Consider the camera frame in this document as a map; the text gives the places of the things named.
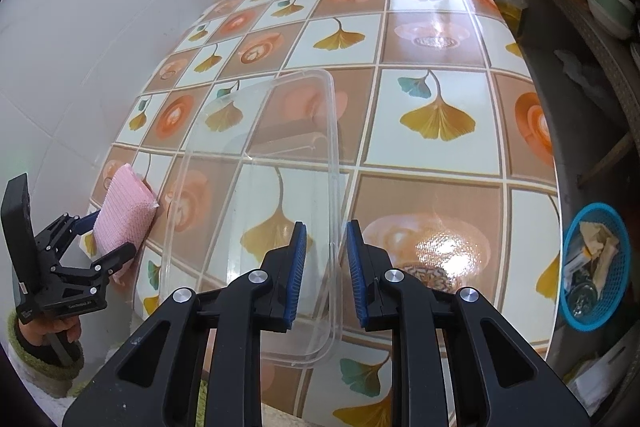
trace metal screw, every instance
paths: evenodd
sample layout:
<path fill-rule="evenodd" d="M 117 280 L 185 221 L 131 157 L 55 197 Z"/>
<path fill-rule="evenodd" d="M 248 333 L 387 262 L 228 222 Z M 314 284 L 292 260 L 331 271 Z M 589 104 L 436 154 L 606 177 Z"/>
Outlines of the metal screw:
<path fill-rule="evenodd" d="M 460 298 L 466 302 L 476 302 L 479 296 L 478 290 L 474 288 L 467 287 L 460 290 Z"/>
<path fill-rule="evenodd" d="M 402 273 L 400 270 L 392 268 L 391 270 L 387 270 L 385 272 L 385 279 L 389 282 L 400 282 L 402 279 L 404 279 L 404 273 Z"/>
<path fill-rule="evenodd" d="M 178 288 L 174 292 L 174 301 L 176 302 L 187 302 L 191 299 L 191 295 L 193 292 L 188 288 Z"/>
<path fill-rule="evenodd" d="M 249 274 L 249 280 L 254 284 L 259 284 L 265 282 L 268 276 L 268 273 L 264 270 L 254 270 Z"/>

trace table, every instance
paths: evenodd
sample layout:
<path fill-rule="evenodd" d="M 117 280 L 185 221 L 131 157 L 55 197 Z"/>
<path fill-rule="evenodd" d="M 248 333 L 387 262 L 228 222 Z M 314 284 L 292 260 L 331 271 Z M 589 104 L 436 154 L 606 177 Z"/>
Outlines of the table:
<path fill-rule="evenodd" d="M 91 195 L 88 212 L 125 163 L 158 195 L 158 218 L 122 281 L 135 311 L 146 317 L 159 302 L 166 208 L 200 109 L 221 90 L 306 68 L 334 78 L 343 219 L 359 219 L 366 241 L 431 284 L 480 289 L 544 357 L 561 245 L 552 148 L 492 0 L 212 0 L 133 101 Z M 201 170 L 202 193 L 207 176 L 229 175 Z M 199 226 L 193 212 L 184 208 L 175 233 Z M 213 228 L 202 234 L 214 242 Z M 80 244 L 95 255 L 90 236 Z M 216 287 L 208 255 L 172 256 L 170 284 Z M 320 425 L 382 426 L 390 337 L 359 328 L 348 268 L 342 275 L 342 336 L 331 356 L 310 369 L 263 363 L 262 399 Z M 442 364 L 448 375 L 444 348 Z M 453 418 L 452 400 L 449 410 Z"/>

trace pink sponge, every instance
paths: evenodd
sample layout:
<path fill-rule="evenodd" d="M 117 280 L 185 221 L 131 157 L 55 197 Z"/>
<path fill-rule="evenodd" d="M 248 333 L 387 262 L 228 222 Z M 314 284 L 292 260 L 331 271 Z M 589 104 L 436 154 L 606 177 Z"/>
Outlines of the pink sponge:
<path fill-rule="evenodd" d="M 94 224 L 95 245 L 105 255 L 124 243 L 133 243 L 136 249 L 145 240 L 146 233 L 156 215 L 158 202 L 145 184 L 136 176 L 128 163 L 120 167 L 104 198 L 104 204 Z M 133 259 L 113 275 L 117 283 L 129 269 Z"/>

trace clear plastic lid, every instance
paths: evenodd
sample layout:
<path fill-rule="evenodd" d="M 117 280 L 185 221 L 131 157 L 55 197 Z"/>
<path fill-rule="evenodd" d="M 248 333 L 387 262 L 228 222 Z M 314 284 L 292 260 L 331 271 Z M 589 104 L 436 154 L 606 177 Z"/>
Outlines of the clear plastic lid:
<path fill-rule="evenodd" d="M 261 349 L 263 360 L 310 367 L 342 328 L 334 80 L 308 70 L 255 82 L 213 86 L 177 159 L 177 177 L 167 181 L 160 297 L 182 282 L 172 268 L 185 264 L 199 273 L 198 292 L 228 285 L 288 245 L 302 221 L 308 237 L 298 314 L 286 334 L 264 331 Z"/>

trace white tiled wall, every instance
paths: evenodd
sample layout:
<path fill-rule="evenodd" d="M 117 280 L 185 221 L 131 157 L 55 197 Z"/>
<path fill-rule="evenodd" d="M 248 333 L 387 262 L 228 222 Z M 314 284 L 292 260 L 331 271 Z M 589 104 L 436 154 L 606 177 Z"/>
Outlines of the white tiled wall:
<path fill-rule="evenodd" d="M 131 100 L 211 2 L 2 0 L 0 187 L 28 173 L 34 230 L 62 212 L 86 210 L 98 166 Z M 0 237 L 4 318 L 14 300 L 6 245 Z M 68 257 L 67 264 L 83 258 L 75 253 Z M 95 330 L 85 328 L 82 336 L 90 357 L 87 347 L 105 340 L 100 321 L 87 324 Z"/>

